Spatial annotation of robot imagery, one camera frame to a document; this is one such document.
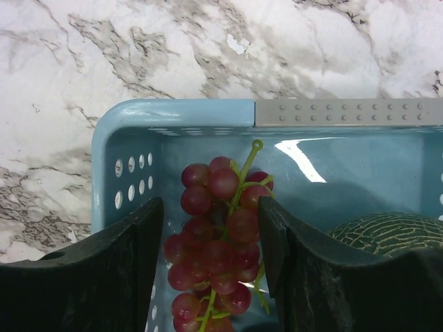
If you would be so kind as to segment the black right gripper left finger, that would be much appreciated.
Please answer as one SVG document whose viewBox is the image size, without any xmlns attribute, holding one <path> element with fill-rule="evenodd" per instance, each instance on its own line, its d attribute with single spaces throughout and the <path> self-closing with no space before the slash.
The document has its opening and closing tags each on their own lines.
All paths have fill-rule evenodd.
<svg viewBox="0 0 443 332">
<path fill-rule="evenodd" d="M 1 265 L 2 331 L 144 331 L 163 230 L 154 198 L 86 239 Z"/>
</svg>

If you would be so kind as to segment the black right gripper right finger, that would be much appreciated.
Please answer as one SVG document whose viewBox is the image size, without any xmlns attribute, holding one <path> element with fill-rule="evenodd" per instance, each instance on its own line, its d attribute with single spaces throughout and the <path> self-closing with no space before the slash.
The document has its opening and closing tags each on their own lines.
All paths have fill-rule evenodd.
<svg viewBox="0 0 443 332">
<path fill-rule="evenodd" d="M 374 255 L 270 197 L 260 199 L 258 221 L 281 331 L 442 330 L 442 248 Z"/>
</svg>

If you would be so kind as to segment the red grape bunch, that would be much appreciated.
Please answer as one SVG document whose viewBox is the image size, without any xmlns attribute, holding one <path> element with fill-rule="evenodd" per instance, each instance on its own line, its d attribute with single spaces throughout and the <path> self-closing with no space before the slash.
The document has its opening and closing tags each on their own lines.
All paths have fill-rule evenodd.
<svg viewBox="0 0 443 332">
<path fill-rule="evenodd" d="M 181 208 L 190 219 L 163 244 L 168 283 L 178 291 L 171 304 L 175 331 L 233 331 L 233 319 L 249 310 L 253 296 L 270 313 L 260 290 L 257 212 L 260 197 L 273 196 L 273 176 L 251 169 L 262 148 L 254 140 L 242 166 L 218 156 L 181 173 Z"/>
</svg>

